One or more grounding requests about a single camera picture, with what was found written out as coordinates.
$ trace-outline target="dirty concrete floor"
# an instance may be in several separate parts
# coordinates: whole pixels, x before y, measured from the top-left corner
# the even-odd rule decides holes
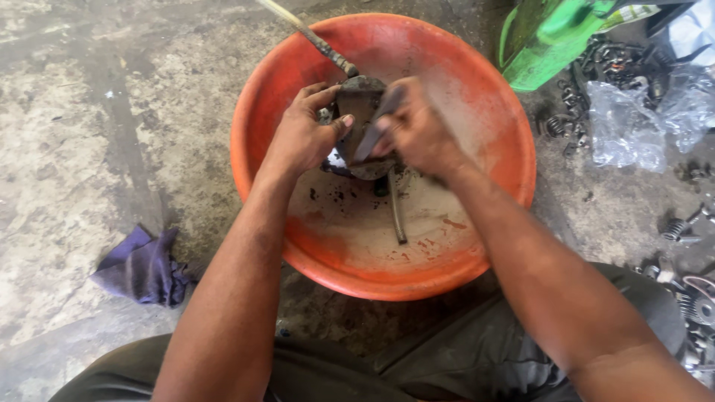
[[[505,0],[284,0],[312,23],[381,11],[458,35],[494,60]],[[181,313],[115,298],[87,280],[137,224],[176,225],[179,260],[207,262],[241,208],[229,131],[242,85],[288,26],[249,0],[0,0],[0,395],[45,401],[94,359],[173,330]],[[529,117],[553,85],[520,95]],[[536,137],[532,211],[589,260],[636,266],[658,252],[666,213],[687,215],[710,183],[595,167]],[[713,145],[700,144],[701,161]],[[710,231],[701,222],[698,230]],[[690,258],[712,263],[712,242]],[[487,273],[411,303],[349,298],[285,266],[278,328],[360,355],[424,328],[496,288]]]

